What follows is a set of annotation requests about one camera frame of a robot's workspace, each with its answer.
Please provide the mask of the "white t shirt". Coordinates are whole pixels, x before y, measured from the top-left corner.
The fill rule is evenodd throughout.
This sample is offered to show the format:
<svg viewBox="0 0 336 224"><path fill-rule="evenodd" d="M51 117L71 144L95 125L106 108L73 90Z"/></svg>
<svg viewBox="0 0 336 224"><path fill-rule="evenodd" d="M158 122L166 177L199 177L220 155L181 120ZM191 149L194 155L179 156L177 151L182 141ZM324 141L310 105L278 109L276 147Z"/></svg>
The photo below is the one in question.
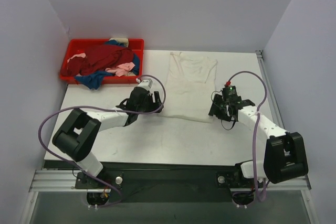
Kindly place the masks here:
<svg viewBox="0 0 336 224"><path fill-rule="evenodd" d="M161 116L212 123L213 118L208 113L215 90L216 66L217 60L208 56L170 53Z"/></svg>

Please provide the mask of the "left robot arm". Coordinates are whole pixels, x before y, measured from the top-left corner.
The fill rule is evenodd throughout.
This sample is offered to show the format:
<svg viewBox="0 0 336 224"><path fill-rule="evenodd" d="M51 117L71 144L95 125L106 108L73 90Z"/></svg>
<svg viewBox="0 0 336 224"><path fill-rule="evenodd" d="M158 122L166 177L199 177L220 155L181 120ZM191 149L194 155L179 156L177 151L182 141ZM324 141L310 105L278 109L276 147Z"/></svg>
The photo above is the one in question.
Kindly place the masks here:
<svg viewBox="0 0 336 224"><path fill-rule="evenodd" d="M52 143L68 155L83 171L94 188L106 183L103 164L93 154L92 147L100 131L125 127L134 123L142 113L160 113L163 103L158 91L135 87L112 112L85 112L73 109L53 137Z"/></svg>

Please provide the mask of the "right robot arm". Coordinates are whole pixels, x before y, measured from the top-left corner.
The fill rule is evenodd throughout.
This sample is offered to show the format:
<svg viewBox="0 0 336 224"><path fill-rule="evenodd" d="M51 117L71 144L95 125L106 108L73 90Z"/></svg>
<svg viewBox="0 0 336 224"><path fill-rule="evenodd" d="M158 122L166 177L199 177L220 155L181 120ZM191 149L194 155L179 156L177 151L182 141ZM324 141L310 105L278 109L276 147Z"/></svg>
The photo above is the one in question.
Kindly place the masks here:
<svg viewBox="0 0 336 224"><path fill-rule="evenodd" d="M227 82L212 98L208 113L221 121L240 123L253 132L253 144L260 140L264 155L240 164L233 172L233 182L245 186L252 178L267 179L273 184L291 180L308 174L308 162L303 137L298 132L288 132L263 115L255 104L243 100L236 87Z"/></svg>

